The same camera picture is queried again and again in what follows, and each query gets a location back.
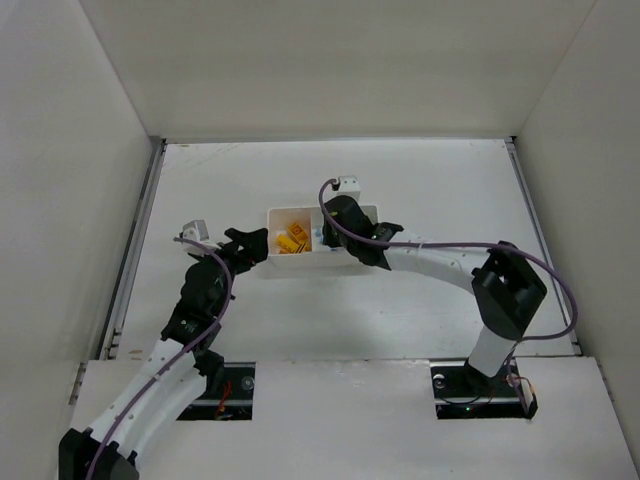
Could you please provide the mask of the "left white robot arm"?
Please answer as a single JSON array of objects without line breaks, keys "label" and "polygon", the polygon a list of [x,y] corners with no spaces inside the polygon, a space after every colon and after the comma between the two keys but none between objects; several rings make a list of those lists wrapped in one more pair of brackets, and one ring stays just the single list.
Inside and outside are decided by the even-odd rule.
[{"label": "left white robot arm", "polygon": [[137,479],[140,462],[161,432],[225,373],[210,347],[234,296],[236,277],[268,257],[268,231],[229,228],[209,240],[202,221],[183,227],[176,242],[195,262],[149,357],[119,396],[84,430],[69,429],[58,447],[60,479]]}]

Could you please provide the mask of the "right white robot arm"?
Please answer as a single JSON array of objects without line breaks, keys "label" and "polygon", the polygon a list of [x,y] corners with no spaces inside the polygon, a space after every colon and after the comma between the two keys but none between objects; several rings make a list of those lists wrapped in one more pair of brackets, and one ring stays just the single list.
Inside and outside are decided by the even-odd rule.
[{"label": "right white robot arm", "polygon": [[482,329],[466,364],[476,375],[498,374],[547,295],[544,282],[514,245],[431,250],[398,224],[372,222],[350,196],[338,195],[322,209],[328,245],[341,246],[364,265],[420,274],[473,295]]}]

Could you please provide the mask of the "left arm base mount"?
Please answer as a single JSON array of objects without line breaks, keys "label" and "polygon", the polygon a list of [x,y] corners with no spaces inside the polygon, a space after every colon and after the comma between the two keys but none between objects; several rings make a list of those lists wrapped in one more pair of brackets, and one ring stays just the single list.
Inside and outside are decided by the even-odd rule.
[{"label": "left arm base mount", "polygon": [[249,421],[253,416],[256,364],[227,362],[210,352],[196,366],[206,374],[202,395],[179,415],[178,421]]}]

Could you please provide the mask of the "yellow long lego brick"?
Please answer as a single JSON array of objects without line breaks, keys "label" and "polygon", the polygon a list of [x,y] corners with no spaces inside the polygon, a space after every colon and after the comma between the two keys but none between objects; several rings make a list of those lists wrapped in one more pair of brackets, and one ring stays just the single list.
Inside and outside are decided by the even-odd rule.
[{"label": "yellow long lego brick", "polygon": [[311,251],[311,245],[308,242],[297,242],[287,235],[280,234],[276,239],[278,252],[282,255],[302,254]]}]

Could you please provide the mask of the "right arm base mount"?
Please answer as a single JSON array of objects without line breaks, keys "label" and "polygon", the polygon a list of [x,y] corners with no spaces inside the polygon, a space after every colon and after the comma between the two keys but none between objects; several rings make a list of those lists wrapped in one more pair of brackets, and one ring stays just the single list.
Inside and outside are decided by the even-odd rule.
[{"label": "right arm base mount", "polygon": [[463,361],[434,362],[430,375],[439,420],[531,420],[538,411],[533,385],[519,374],[515,360],[491,378]]}]

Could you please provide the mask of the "yellow curved lego brick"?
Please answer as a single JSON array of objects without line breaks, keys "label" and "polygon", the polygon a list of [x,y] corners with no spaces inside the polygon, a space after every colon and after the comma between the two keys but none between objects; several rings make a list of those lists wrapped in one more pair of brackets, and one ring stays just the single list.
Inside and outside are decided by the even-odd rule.
[{"label": "yellow curved lego brick", "polygon": [[309,234],[307,230],[298,222],[293,222],[287,227],[287,233],[292,240],[298,244],[306,243],[309,241]]}]

